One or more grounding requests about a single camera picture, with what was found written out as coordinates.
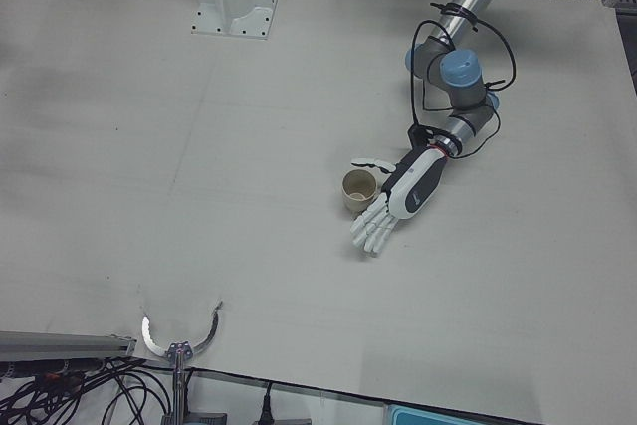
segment cable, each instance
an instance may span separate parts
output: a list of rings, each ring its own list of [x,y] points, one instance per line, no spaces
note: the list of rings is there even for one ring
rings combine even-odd
[[[491,138],[496,136],[498,134],[498,132],[500,131],[500,127],[502,126],[502,120],[500,119],[500,116],[498,115],[498,112],[496,111],[495,108],[493,108],[489,104],[483,104],[483,105],[484,106],[488,106],[493,111],[494,116],[498,119],[498,126],[496,126],[496,130],[493,133],[491,133],[489,136],[487,136],[485,138],[485,140],[480,144],[480,146],[478,146],[476,149],[474,149],[471,153],[462,154],[460,156],[449,156],[449,158],[451,158],[451,159],[464,159],[464,158],[468,158],[470,156],[473,156],[478,151],[480,151],[485,144],[487,144],[487,141],[489,141]]]
[[[261,406],[261,417],[257,422],[257,425],[273,425],[275,418],[272,416],[272,407],[270,406],[270,391],[272,390],[273,382],[268,383],[266,388],[266,394],[263,396],[263,405]]]
[[[0,400],[0,424],[15,425],[24,421],[27,425],[68,425],[76,415],[82,397],[91,390],[113,380],[117,382],[121,390],[117,398],[126,396],[133,411],[133,419],[130,424],[143,423],[141,413],[148,396],[159,402],[164,414],[169,413],[170,397],[161,382],[146,371],[136,370],[133,372],[144,363],[143,359],[107,359],[105,367],[91,376],[83,372],[37,376],[33,381],[21,386],[10,397]],[[134,379],[138,385],[126,387],[123,383],[123,379],[126,377]],[[151,378],[161,389],[163,397],[148,388],[142,377]],[[132,390],[144,392],[140,404],[137,404],[132,398],[130,394]],[[27,403],[23,406],[16,406],[19,401],[27,397],[29,397]]]
[[[456,45],[454,44],[454,41],[451,37],[451,35],[449,35],[449,31],[442,26],[442,24],[440,24],[439,22],[436,22],[435,20],[423,20],[422,22],[420,22],[418,24],[418,27],[416,27],[416,31],[414,32],[414,36],[411,40],[411,65],[410,67],[410,75],[409,75],[409,85],[411,88],[411,115],[412,115],[412,119],[414,121],[413,124],[415,125],[419,125],[420,122],[418,121],[418,115],[416,114],[416,101],[414,99],[415,95],[414,95],[414,82],[415,82],[415,77],[416,74],[414,73],[414,69],[415,69],[415,57],[416,57],[416,41],[418,40],[418,34],[420,34],[420,29],[422,29],[425,25],[435,25],[436,27],[438,27],[447,37],[447,40],[449,41],[449,52],[452,52],[454,50],[456,50]],[[431,67],[431,64],[433,63],[430,62],[429,65],[427,66],[427,69],[429,69],[429,67]]]
[[[504,81],[485,83],[487,90],[490,90],[491,92],[501,92],[502,90],[505,90],[508,87],[510,87],[516,81],[516,77],[518,76],[518,66],[516,65],[516,56],[514,55],[514,51],[511,48],[511,44],[509,43],[507,38],[502,34],[502,32],[500,32],[496,27],[494,27],[488,22],[485,22],[484,20],[476,19],[476,22],[480,25],[484,25],[489,30],[491,30],[494,34],[496,34],[498,38],[500,38],[500,40],[502,41],[503,45],[505,46],[505,49],[507,49],[507,54],[509,54],[509,60],[511,60],[511,79],[503,87],[498,87],[496,89],[493,88],[493,85],[503,83]]]
[[[135,402],[134,398],[132,398],[132,395],[130,395],[130,392],[128,388],[126,388],[126,386],[124,385],[123,380],[121,380],[121,378],[117,376],[115,378],[115,382],[117,382],[117,385],[119,385],[119,390],[121,390],[121,392],[125,395],[126,401],[128,402],[128,406],[130,407],[130,411],[133,413],[133,417],[132,417],[132,420],[130,421],[130,425],[132,425],[134,422],[137,422],[139,425],[145,425],[143,418],[141,418],[141,409],[137,405],[137,402]],[[141,408],[143,408],[143,406],[146,403],[147,395],[148,394],[146,393],[144,389],[143,399],[141,401]]]
[[[194,369],[190,369],[188,371],[188,376],[186,377],[186,383],[183,388],[183,415],[186,416],[190,413],[190,407],[188,405],[188,384],[190,383],[190,379],[192,378],[192,374],[194,373]]]
[[[150,389],[149,389],[149,388],[147,388],[147,387],[142,387],[141,385],[135,385],[135,386],[133,386],[133,387],[129,387],[126,391],[127,391],[128,393],[130,393],[130,392],[132,392],[132,391],[134,391],[134,390],[143,390],[143,391],[144,391],[144,397],[145,397],[147,394],[150,394],[150,395],[152,395],[152,396],[153,396],[153,397],[154,397],[154,398],[155,398],[155,399],[156,399],[159,403],[161,403],[161,399],[160,399],[159,395],[158,395],[155,391],[150,390]],[[110,401],[110,403],[109,403],[109,404],[108,404],[108,406],[106,407],[106,410],[105,410],[105,412],[104,412],[104,415],[102,416],[102,421],[101,421],[102,425],[105,425],[105,424],[106,424],[106,418],[107,418],[107,416],[108,416],[108,413],[110,412],[110,410],[111,410],[113,407],[115,407],[115,405],[117,404],[117,402],[118,402],[118,401],[119,401],[119,400],[120,400],[123,396],[125,396],[125,393],[126,393],[126,392],[124,392],[124,391],[122,391],[122,392],[118,393],[118,394],[115,396],[115,398],[114,398],[113,400],[111,400],[111,401]]]
[[[479,19],[478,16],[476,16],[471,10],[463,7],[462,5],[455,4],[453,2],[449,2],[447,4],[437,4],[435,2],[432,2],[430,5],[432,7],[436,7],[437,9],[439,9],[442,15],[453,15],[454,17],[461,17],[467,20],[472,25],[474,32],[478,32],[478,29],[476,28],[476,24],[478,24],[478,25],[483,25],[487,27],[494,34],[496,34],[496,36],[498,36],[500,41],[505,46],[505,49],[507,49],[507,54],[509,55],[509,60],[511,61],[512,76],[511,76],[511,79],[507,82],[507,84],[504,85],[503,87],[498,87],[497,89],[493,88],[494,85],[503,84],[505,82],[504,80],[500,80],[496,82],[486,82],[485,86],[487,87],[487,90],[490,90],[492,92],[500,92],[504,89],[507,89],[513,84],[518,74],[518,68],[516,65],[516,57],[514,55],[513,49],[511,48],[511,44],[509,44],[509,41],[503,35],[503,33],[500,32],[500,30],[498,30],[489,22]]]

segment white table surface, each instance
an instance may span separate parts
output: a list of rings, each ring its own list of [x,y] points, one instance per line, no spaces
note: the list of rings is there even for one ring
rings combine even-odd
[[[339,181],[406,152],[430,1],[279,0],[244,41],[191,35],[196,0],[0,0],[0,329],[197,341],[223,298],[198,366],[635,423],[637,100],[599,1],[495,0],[502,133],[381,257],[349,243]]]

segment wire bundle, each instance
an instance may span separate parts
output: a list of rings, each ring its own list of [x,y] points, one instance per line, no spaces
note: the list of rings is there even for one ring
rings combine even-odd
[[[500,32],[496,27],[494,27],[493,25],[491,25],[490,23],[479,19],[476,15],[473,14],[473,12],[471,12],[470,10],[465,9],[464,7],[454,4],[452,2],[448,3],[448,4],[436,4],[436,3],[432,3],[431,4],[432,7],[436,7],[437,9],[440,10],[440,12],[443,15],[453,15],[456,17],[462,17],[465,20],[467,20],[468,22],[471,23],[474,32],[478,32],[478,29],[476,27],[476,25],[481,25],[483,27],[486,27],[487,29],[489,29],[490,31],[492,31],[502,42],[502,44],[504,45],[505,49],[507,50],[507,54],[509,56],[509,60],[511,62],[511,69],[512,69],[512,75],[511,78],[508,81],[504,81],[504,80],[500,80],[500,81],[496,81],[496,82],[486,82],[485,83],[485,87],[487,88],[487,91],[489,92],[501,92],[502,90],[507,89],[508,87],[510,87],[514,81],[516,80],[517,74],[518,74],[518,68],[516,65],[516,57],[514,55],[513,49],[511,48],[511,45],[509,44],[509,41],[507,40],[507,38],[502,34],[502,32]],[[412,41],[411,41],[411,65],[410,65],[410,72],[409,72],[409,84],[410,84],[410,99],[411,99],[411,114],[412,114],[412,119],[413,119],[413,125],[410,128],[410,130],[413,131],[414,128],[416,129],[425,129],[427,130],[427,134],[425,135],[428,139],[433,138],[433,133],[435,134],[441,134],[443,136],[449,137],[450,139],[454,139],[451,138],[451,133],[449,133],[448,131],[444,131],[441,130],[439,128],[435,128],[432,127],[430,125],[421,125],[420,122],[418,121],[418,116],[416,114],[416,102],[415,102],[415,65],[414,65],[414,57],[415,57],[415,52],[416,52],[416,43],[418,40],[418,35],[420,34],[420,30],[425,26],[425,25],[434,25],[436,27],[438,27],[440,29],[440,31],[445,35],[445,39],[447,41],[447,43],[445,45],[447,45],[448,48],[448,52],[443,52],[441,54],[438,54],[437,56],[435,56],[429,63],[429,65],[427,66],[427,75],[426,77],[423,79],[422,82],[422,109],[425,111],[431,111],[431,112],[436,112],[436,111],[450,111],[453,110],[452,107],[448,107],[448,108],[427,108],[425,107],[425,98],[426,98],[426,87],[425,84],[427,82],[427,80],[429,79],[429,70],[431,69],[431,66],[434,64],[434,62],[442,57],[443,55],[448,54],[449,52],[452,52],[454,50],[456,50],[456,46],[454,44],[454,41],[451,37],[451,35],[449,35],[449,32],[447,31],[447,29],[445,29],[445,27],[443,25],[441,25],[439,22],[436,22],[434,20],[424,20],[422,22],[420,22],[418,24],[418,26],[416,27],[416,31],[414,32],[414,35],[412,37]],[[477,107],[481,107],[481,106],[488,106],[492,111],[493,111],[493,115],[496,117],[496,119],[498,120],[498,125],[496,126],[496,130],[491,133],[489,136],[487,136],[487,138],[485,138],[483,140],[483,142],[473,151],[471,151],[470,153],[466,153],[460,156],[450,156],[451,159],[464,159],[464,158],[468,158],[470,156],[473,156],[474,154],[476,154],[478,151],[480,151],[483,146],[485,146],[485,144],[487,144],[487,142],[493,138],[494,136],[496,136],[499,132],[500,132],[500,128],[502,126],[502,120],[500,119],[500,115],[498,114],[498,112],[496,111],[495,108],[493,108],[491,105],[489,105],[488,103],[482,103],[480,105],[478,105]]]
[[[159,402],[164,414],[170,413],[170,397],[163,384],[151,373],[138,369],[144,362],[145,360],[106,360],[105,367],[90,376],[83,372],[38,376],[10,397],[0,400],[0,425],[67,425],[76,415],[84,395],[113,382],[118,385],[119,393],[106,408],[102,423],[106,423],[111,410],[125,397],[133,414],[130,425],[135,422],[144,425],[141,413],[149,397]],[[125,379],[129,379],[131,385],[126,385]],[[150,389],[145,379],[157,384],[163,396]],[[137,390],[143,392],[139,404],[131,394]]]

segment paper cup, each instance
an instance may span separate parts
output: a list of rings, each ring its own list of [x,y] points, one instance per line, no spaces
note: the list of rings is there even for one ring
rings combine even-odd
[[[376,197],[376,178],[364,169],[352,169],[342,178],[342,201],[352,213],[361,213]]]

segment robotic hand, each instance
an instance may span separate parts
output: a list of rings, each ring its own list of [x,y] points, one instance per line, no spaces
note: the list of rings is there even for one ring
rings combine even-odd
[[[354,246],[380,254],[398,221],[414,216],[429,200],[446,163],[447,153],[430,145],[416,146],[395,166],[375,159],[354,159],[354,166],[378,167],[391,173],[378,198],[352,224]]]

